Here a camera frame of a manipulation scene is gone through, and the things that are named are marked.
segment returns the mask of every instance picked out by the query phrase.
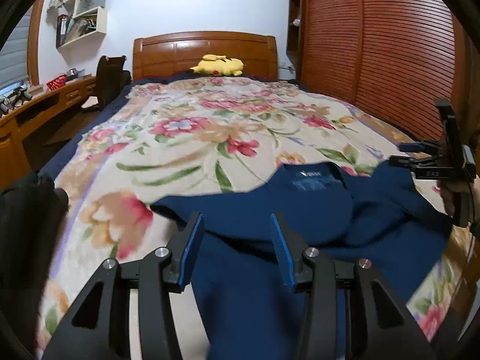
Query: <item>wooden desk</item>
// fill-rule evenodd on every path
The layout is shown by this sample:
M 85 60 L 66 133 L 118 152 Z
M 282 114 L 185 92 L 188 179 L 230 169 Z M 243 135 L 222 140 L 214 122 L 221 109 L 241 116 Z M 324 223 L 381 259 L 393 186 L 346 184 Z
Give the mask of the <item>wooden desk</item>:
M 22 141 L 50 119 L 95 93 L 95 77 L 36 95 L 0 118 L 0 190 L 31 171 Z

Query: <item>bed frame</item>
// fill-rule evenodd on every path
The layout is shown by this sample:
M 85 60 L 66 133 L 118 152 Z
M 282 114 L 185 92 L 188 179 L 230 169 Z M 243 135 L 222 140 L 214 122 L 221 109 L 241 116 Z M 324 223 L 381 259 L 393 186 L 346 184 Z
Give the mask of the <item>bed frame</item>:
M 133 43 L 133 78 L 166 77 L 196 66 L 205 54 L 243 61 L 243 72 L 269 80 L 278 75 L 277 43 L 273 36 L 245 32 L 177 32 Z

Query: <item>yellow plush toy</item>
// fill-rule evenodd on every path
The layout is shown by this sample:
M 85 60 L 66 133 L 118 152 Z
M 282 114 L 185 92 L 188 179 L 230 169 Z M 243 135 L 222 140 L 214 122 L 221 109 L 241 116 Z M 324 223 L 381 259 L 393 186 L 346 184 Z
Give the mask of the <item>yellow plush toy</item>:
M 243 62 L 236 58 L 227 58 L 225 55 L 207 54 L 197 66 L 191 67 L 195 73 L 213 74 L 214 76 L 240 76 Z

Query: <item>human hand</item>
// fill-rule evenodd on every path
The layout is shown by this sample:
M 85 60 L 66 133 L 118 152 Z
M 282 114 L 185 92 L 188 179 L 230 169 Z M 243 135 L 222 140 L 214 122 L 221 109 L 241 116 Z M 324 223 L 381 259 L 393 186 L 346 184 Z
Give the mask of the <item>human hand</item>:
M 450 216 L 453 216 L 455 213 L 454 193 L 467 193 L 470 198 L 469 185 L 466 181 L 439 180 L 437 185 L 440 188 L 440 196 L 443 199 L 445 211 Z M 474 220 L 478 220 L 478 218 L 480 218 L 480 178 L 477 176 L 474 183 L 470 184 L 470 186 L 472 188 L 473 203 L 475 205 L 476 218 L 474 218 Z

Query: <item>desk drawer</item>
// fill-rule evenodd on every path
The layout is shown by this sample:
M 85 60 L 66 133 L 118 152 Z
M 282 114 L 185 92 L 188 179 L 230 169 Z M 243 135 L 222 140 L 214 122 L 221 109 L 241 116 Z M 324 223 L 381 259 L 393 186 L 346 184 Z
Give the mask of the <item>desk drawer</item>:
M 96 86 L 97 84 L 95 82 L 86 86 L 87 96 L 92 96 L 95 93 Z
M 76 103 L 77 101 L 82 99 L 82 91 L 81 88 L 74 89 L 71 92 L 65 93 L 65 105 L 69 107 L 72 103 Z

